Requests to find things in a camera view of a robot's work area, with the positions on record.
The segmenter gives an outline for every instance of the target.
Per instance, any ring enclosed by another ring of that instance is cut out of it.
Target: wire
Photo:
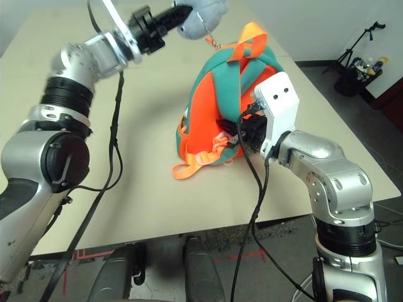
[[[242,119],[243,119],[244,116],[246,116],[245,113],[241,114],[241,115],[239,116],[238,120],[237,120],[237,134],[238,134],[239,142],[241,143],[241,149],[242,149],[242,151],[244,152],[244,155],[245,155],[245,159],[246,159],[247,165],[249,166],[250,170],[252,171],[253,176],[254,176],[254,178],[255,178],[255,180],[256,180],[256,182],[257,182],[257,184],[258,184],[258,187],[259,187],[258,203],[257,203],[257,205],[256,205],[256,207],[255,207],[255,209],[254,209],[254,211],[253,211],[253,213],[255,213],[256,208],[259,206],[259,202],[260,202],[260,199],[261,199],[261,195],[262,195],[262,192],[263,192],[263,188],[262,188],[262,183],[261,183],[261,181],[260,181],[260,178],[259,178],[259,176],[258,176],[258,173],[256,172],[256,169],[254,168],[254,166],[253,166],[253,164],[252,164],[252,162],[251,162],[251,159],[249,158],[249,154],[248,154],[248,152],[247,152],[247,150],[246,150],[246,147],[245,147],[245,144],[244,144],[244,140],[243,140],[242,135],[241,135],[241,122],[242,122]],[[243,239],[242,239],[241,246],[239,247],[238,258],[237,258],[237,264],[236,264],[236,266],[235,266],[234,277],[233,277],[233,279],[232,279],[232,287],[231,287],[230,302],[234,302],[235,288],[236,288],[236,284],[237,284],[237,278],[238,278],[239,267],[240,267],[240,265],[241,265],[242,253],[243,253],[244,248],[245,248],[247,236],[249,235],[249,231],[250,231],[250,229],[251,229],[251,227],[252,227],[253,217],[254,217],[254,214],[252,215],[251,219],[249,220],[249,223],[247,224],[246,232],[245,232],[244,237],[243,237]]]
[[[309,217],[310,217],[310,220],[311,220],[311,222],[312,222],[312,224],[314,225],[314,228],[315,228],[315,230],[316,230],[316,220],[315,220],[315,217],[314,217],[314,215],[313,214],[311,214],[311,215],[309,215]]]
[[[267,258],[270,259],[270,261],[272,261],[272,263],[275,265],[275,267],[277,267],[277,269],[295,286],[295,288],[297,288],[301,293],[303,293],[304,295],[306,295],[308,298],[310,298],[312,301],[315,301],[315,298],[313,296],[311,296],[308,292],[306,292],[306,290],[304,288],[301,287],[301,285],[299,285],[298,283],[296,283],[282,268],[281,266],[277,263],[276,260],[274,260],[273,256],[265,249],[265,247],[263,247],[263,245],[260,243],[260,241],[258,240],[257,236],[256,236],[256,232],[254,229],[254,223],[252,226],[252,236],[254,241],[259,245],[260,249],[263,250],[263,252],[266,254]]]
[[[97,33],[101,33],[101,28],[99,28],[97,22],[95,21],[93,10],[91,9],[90,0],[87,0],[87,9],[88,9],[89,19],[91,20],[91,24],[92,24],[93,28],[95,29],[95,31]]]
[[[393,213],[396,213],[396,214],[399,214],[400,216],[403,216],[403,213],[401,213],[401,212],[399,212],[399,211],[396,211],[396,210],[393,210],[393,209],[391,209],[391,208],[388,208],[387,206],[382,206],[381,204],[379,204],[379,203],[373,203],[375,206],[378,206],[378,207],[380,207],[380,208],[383,208],[383,209],[385,209],[385,210],[388,210],[388,211],[391,211],[391,212],[393,212]]]
[[[403,249],[403,245],[393,244],[393,243],[386,242],[386,241],[380,240],[380,239],[377,239],[377,240],[378,240],[380,243],[382,243],[382,244],[384,244],[384,245],[387,245],[387,246],[389,246],[389,247],[395,247],[395,248],[397,248],[397,249]]]
[[[260,207],[261,204],[263,202],[263,198],[264,195],[266,193],[267,190],[267,186],[268,186],[268,180],[269,180],[269,174],[270,174],[270,165],[269,165],[269,159],[271,157],[271,152],[268,154],[268,156],[265,158],[264,160],[264,167],[265,167],[265,175],[264,175],[264,184],[263,187],[261,185],[261,181],[260,178],[258,176],[258,173],[256,172],[251,159],[249,158],[249,153],[245,147],[244,141],[242,139],[242,135],[241,135],[241,122],[243,117],[245,117],[246,115],[250,114],[250,112],[244,112],[243,114],[240,115],[240,117],[237,120],[237,135],[239,138],[239,142],[241,144],[241,148],[242,151],[244,152],[244,156],[246,159],[246,162],[250,168],[250,170],[252,171],[256,182],[258,183],[259,186],[259,198],[258,198],[258,203],[255,206],[255,209],[253,211],[252,217],[247,225],[247,230],[245,232],[244,238],[242,239],[242,243],[241,246],[239,248],[239,252],[238,252],[238,258],[237,258],[237,264],[236,264],[236,268],[235,268],[235,272],[234,272],[234,278],[232,280],[232,288],[231,288],[231,297],[230,297],[230,302],[234,302],[234,296],[235,296],[235,289],[236,289],[236,281],[237,281],[237,276],[238,276],[238,272],[239,272],[239,266],[241,264],[241,259],[242,259],[242,253],[246,244],[246,239],[247,236],[249,235],[249,231],[250,229],[252,230],[252,236],[253,239],[255,240],[255,242],[259,245],[259,247],[264,251],[264,253],[266,254],[266,256],[272,261],[272,263],[276,266],[276,268],[299,290],[301,291],[304,295],[306,295],[308,298],[310,298],[312,301],[315,301],[314,297],[312,297],[308,292],[306,292],[305,289],[303,289],[298,283],[296,283],[282,268],[281,266],[277,263],[276,260],[274,260],[273,256],[270,255],[270,253],[263,247],[263,245],[260,243],[260,241],[258,240],[257,236],[256,236],[256,231],[255,231],[255,221],[258,217],[259,211],[260,211]]]
[[[118,155],[118,158],[119,158],[120,170],[119,170],[119,175],[118,175],[118,177],[116,178],[115,182],[114,182],[111,186],[109,186],[109,187],[106,188],[107,191],[110,190],[110,189],[112,189],[113,187],[115,187],[115,186],[118,184],[118,182],[119,182],[120,179],[122,178],[122,174],[123,174],[123,160],[122,160],[122,155],[120,154],[120,150],[119,150],[119,147],[118,147],[118,144],[117,144],[117,140],[116,140],[116,144],[115,144],[115,150],[116,150],[116,154]],[[68,194],[70,194],[71,192],[73,192],[73,190],[75,190],[75,189],[83,189],[83,190],[87,190],[87,191],[91,191],[91,192],[101,192],[101,191],[102,191],[102,189],[94,189],[93,187],[76,186],[76,187],[72,188],[72,189],[69,191]]]
[[[301,283],[301,287],[303,289],[307,289],[308,286],[312,283],[312,274],[309,274],[308,277],[306,277],[306,279],[304,281],[302,281]],[[294,292],[294,294],[292,295],[292,300],[291,302],[296,302],[296,300],[299,299],[299,297],[301,296],[302,292],[299,290],[296,290]]]
[[[82,221],[77,233],[74,235],[74,238],[72,239],[68,249],[64,253],[55,272],[53,273],[52,277],[50,278],[49,283],[48,283],[47,287],[45,288],[45,291],[43,292],[40,302],[47,302],[49,300],[49,298],[51,297],[51,295],[57,285],[57,282],[59,281],[61,275],[65,271],[65,269],[71,259],[71,256],[74,253],[74,250],[75,250],[77,244],[79,243],[85,229],[87,229],[87,226],[88,226],[91,218],[93,217],[95,210],[98,207],[99,202],[101,201],[101,198],[103,197],[104,193],[108,189],[108,186],[111,181],[112,174],[113,174],[113,147],[116,144],[120,103],[122,101],[122,90],[123,90],[124,82],[125,82],[125,79],[123,77],[123,72],[120,72],[119,73],[118,92],[117,92],[116,98],[115,98],[115,101],[116,101],[115,111],[113,112],[112,123],[111,123],[111,127],[110,127],[111,134],[110,134],[109,147],[108,147],[110,170],[109,170],[108,178],[107,178],[102,190],[98,193],[95,200],[93,201],[86,217]]]

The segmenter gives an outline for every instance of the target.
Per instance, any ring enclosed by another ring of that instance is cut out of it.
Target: white wall
[[[403,1],[379,1],[366,26],[371,26],[376,20],[386,23],[386,28],[374,31],[372,42],[366,38],[357,45],[356,54],[370,55],[374,60],[381,56],[389,58],[388,64],[383,67],[383,74],[367,87],[377,98],[403,77]]]
[[[390,59],[384,74],[368,86],[375,97],[403,76],[403,0],[245,1],[294,60],[336,59],[365,27],[375,20],[386,23],[387,28],[374,33],[372,43],[363,41],[355,54],[369,54],[374,59],[385,55]],[[85,3],[86,0],[0,0],[0,55],[31,10]]]

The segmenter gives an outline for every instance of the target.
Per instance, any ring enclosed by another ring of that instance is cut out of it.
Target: bottle
[[[382,66],[388,62],[387,57],[380,57],[377,62],[372,66],[374,73],[378,73],[382,69]]]

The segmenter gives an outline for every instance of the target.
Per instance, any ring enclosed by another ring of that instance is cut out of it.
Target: keychain chain
[[[208,29],[206,23],[204,22],[203,18],[200,16],[199,12],[197,12],[197,16],[199,17],[200,21],[203,23],[204,29],[206,30],[208,36],[212,39],[212,45],[215,50],[218,50],[222,47],[221,44],[218,44],[217,41],[214,39],[212,32]]]

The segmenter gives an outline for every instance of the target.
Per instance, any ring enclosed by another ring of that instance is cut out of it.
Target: tripod stand
[[[385,25],[384,24],[379,24],[378,21],[376,21],[371,27],[365,28],[364,32],[357,39],[357,41],[355,41],[353,46],[351,48],[347,48],[346,51],[336,61],[334,61],[331,65],[329,65],[329,67],[327,69],[325,69],[324,72],[322,72],[322,74],[325,74],[329,70],[334,69],[336,64],[341,64],[341,62],[344,61],[345,58],[348,56],[346,65],[344,66],[344,68],[347,69],[347,67],[348,67],[348,65],[350,63],[350,60],[351,60],[351,56],[353,55],[354,47],[365,36],[366,33],[370,33],[370,41],[372,41],[373,40],[372,31],[374,31],[376,28],[379,28],[379,29],[382,30],[382,29],[385,28]]]

